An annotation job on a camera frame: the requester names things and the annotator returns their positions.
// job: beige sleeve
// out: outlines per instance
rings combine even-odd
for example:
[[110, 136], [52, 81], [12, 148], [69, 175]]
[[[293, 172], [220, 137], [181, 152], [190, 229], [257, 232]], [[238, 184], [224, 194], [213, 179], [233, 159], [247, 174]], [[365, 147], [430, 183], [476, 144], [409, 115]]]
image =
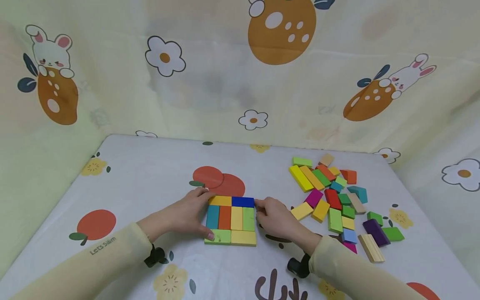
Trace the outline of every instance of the beige sleeve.
[[152, 244], [136, 223], [67, 259], [11, 300], [85, 300], [150, 255]]
[[404, 282], [329, 236], [323, 236], [318, 243], [309, 269], [354, 300], [425, 300]]

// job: yellow wooden block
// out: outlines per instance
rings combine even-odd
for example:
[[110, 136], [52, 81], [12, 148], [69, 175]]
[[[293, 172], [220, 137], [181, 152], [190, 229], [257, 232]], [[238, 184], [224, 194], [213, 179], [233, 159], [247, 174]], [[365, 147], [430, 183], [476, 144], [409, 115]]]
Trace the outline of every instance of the yellow wooden block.
[[322, 223], [325, 219], [326, 214], [328, 213], [329, 208], [330, 204], [320, 200], [315, 209], [313, 210], [312, 218]]
[[304, 202], [299, 206], [294, 207], [290, 212], [298, 221], [300, 221], [311, 214], [313, 212], [313, 208], [310, 206], [310, 204]]
[[229, 196], [214, 196], [208, 200], [210, 205], [218, 206], [232, 206], [232, 197]]
[[324, 185], [320, 182], [320, 180], [318, 180], [318, 178], [312, 173], [312, 171], [310, 171], [307, 166], [301, 166], [300, 171], [303, 173], [303, 175], [305, 175], [308, 181], [310, 181], [314, 188], [319, 191], [325, 188]]
[[231, 230], [243, 230], [243, 207], [232, 206]]
[[346, 216], [342, 217], [342, 224], [344, 228], [355, 230], [355, 221], [353, 219], [347, 218]]
[[335, 166], [331, 166], [331, 167], [329, 167], [328, 169], [330, 170], [330, 172], [332, 172], [332, 174], [333, 174], [334, 176], [340, 175], [340, 170], [337, 169]]
[[231, 245], [256, 246], [257, 235], [255, 231], [232, 230]]
[[308, 181], [305, 175], [303, 175], [299, 166], [291, 166], [288, 168], [288, 171], [290, 172], [290, 174], [292, 174], [293, 178], [298, 183], [303, 192], [313, 190], [313, 185], [310, 183], [310, 181]]

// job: orange egg print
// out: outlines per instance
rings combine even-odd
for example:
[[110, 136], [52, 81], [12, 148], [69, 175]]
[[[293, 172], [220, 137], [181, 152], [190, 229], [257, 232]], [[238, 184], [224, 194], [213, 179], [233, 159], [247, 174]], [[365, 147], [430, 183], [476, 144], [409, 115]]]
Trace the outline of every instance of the orange egg print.
[[248, 43], [253, 55], [269, 65], [289, 63], [307, 49], [315, 33], [315, 8], [335, 0], [250, 0]]
[[357, 82], [359, 91], [343, 109], [343, 116], [350, 121], [365, 121], [375, 117], [384, 111], [393, 100], [400, 98], [402, 94], [420, 78], [431, 74], [437, 66], [432, 65], [426, 68], [422, 66], [427, 62], [428, 55], [421, 53], [414, 61], [388, 78], [379, 79], [390, 69], [385, 65], [373, 78], [363, 78]]
[[28, 71], [37, 80], [24, 77], [17, 84], [18, 89], [30, 93], [37, 87], [38, 100], [45, 114], [60, 125], [72, 125], [77, 121], [78, 89], [70, 69], [72, 39], [60, 34], [49, 40], [45, 31], [36, 25], [27, 25], [25, 31], [33, 41], [33, 62], [24, 53]]

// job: hand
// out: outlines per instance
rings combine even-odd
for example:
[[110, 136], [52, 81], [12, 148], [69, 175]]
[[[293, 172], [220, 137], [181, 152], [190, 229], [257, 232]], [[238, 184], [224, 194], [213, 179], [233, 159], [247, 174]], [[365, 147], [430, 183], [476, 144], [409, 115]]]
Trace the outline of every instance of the hand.
[[199, 214], [207, 205], [208, 199], [215, 196], [205, 188], [196, 188], [174, 204], [153, 213], [137, 222], [140, 228], [153, 242], [168, 232], [195, 233], [213, 240], [214, 234], [199, 220]]

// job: red wooden block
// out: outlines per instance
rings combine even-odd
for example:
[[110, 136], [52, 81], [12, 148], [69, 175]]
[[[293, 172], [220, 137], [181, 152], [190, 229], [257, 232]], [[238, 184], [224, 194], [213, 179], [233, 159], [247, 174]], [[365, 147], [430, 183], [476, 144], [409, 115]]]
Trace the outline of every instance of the red wooden block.
[[338, 194], [335, 190], [325, 189], [325, 198], [327, 198], [327, 203], [330, 204], [331, 208], [342, 210], [342, 204], [338, 198]]

